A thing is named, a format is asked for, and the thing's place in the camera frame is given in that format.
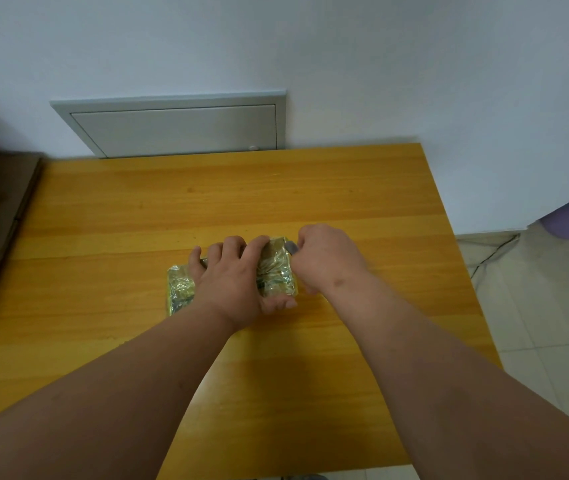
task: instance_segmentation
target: floor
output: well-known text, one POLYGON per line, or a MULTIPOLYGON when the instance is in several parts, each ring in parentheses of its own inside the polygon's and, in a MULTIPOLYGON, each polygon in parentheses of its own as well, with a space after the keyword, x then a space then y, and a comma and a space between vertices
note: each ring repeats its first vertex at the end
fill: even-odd
MULTIPOLYGON (((461 239, 471 275, 509 235, 461 239)), ((504 370, 569 415, 569 241, 533 224, 472 279, 504 370)), ((417 479, 411 465, 323 474, 329 480, 417 479)))

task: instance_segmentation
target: person's right hand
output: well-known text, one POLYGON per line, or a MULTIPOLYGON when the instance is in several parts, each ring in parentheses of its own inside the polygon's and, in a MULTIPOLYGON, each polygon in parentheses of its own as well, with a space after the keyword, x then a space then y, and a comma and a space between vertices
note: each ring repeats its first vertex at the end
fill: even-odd
POLYGON ((327 224, 301 228, 298 247, 291 257, 291 268, 309 293, 319 291, 327 296, 369 273, 355 242, 343 230, 327 224))

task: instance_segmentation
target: cable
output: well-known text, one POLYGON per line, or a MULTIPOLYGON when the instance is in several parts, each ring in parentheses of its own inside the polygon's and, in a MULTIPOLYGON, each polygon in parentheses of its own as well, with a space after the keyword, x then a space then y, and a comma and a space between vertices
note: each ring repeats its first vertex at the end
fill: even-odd
POLYGON ((480 261, 480 263, 479 263, 479 264, 476 266, 476 268, 473 270, 473 273, 471 274, 471 278, 470 278, 470 279, 473 279, 473 276, 476 275, 476 273, 477 273, 478 270, 480 269, 480 266, 482 266, 482 265, 483 265, 484 263, 486 263, 489 259, 491 259, 493 256, 495 256, 496 253, 497 253, 500 249, 504 248, 509 242, 515 241, 518 237, 520 237, 520 234, 516 234, 516 235, 514 235, 511 239, 509 239, 508 241, 504 241, 502 244, 500 244, 500 245, 496 248, 495 251, 493 251, 491 254, 489 254, 488 257, 482 259, 482 261, 480 261))

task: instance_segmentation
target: plastic bag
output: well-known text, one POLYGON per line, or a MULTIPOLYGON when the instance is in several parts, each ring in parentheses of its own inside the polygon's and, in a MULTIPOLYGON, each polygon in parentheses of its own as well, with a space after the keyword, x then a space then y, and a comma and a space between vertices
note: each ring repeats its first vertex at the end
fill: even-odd
MULTIPOLYGON (((256 285, 262 296, 285 293, 298 294, 298 285, 291 271, 289 252, 285 248, 286 237, 273 237, 263 248, 256 271, 256 285)), ((207 267, 207 258, 200 259, 207 267)), ((187 306, 194 298, 196 286, 186 264, 171 266, 167 271, 167 311, 173 315, 187 306)))

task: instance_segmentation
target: yellow wooden tabletop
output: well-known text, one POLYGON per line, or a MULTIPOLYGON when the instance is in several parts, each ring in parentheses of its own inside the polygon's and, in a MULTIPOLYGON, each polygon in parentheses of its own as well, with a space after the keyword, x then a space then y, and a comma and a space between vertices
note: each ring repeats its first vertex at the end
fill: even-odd
MULTIPOLYGON (((499 364, 419 144, 55 161, 0 277, 0 411, 161 321, 167 268, 196 244, 319 221, 499 364)), ((408 463, 347 329, 322 297, 298 302, 230 339, 160 478, 408 463)))

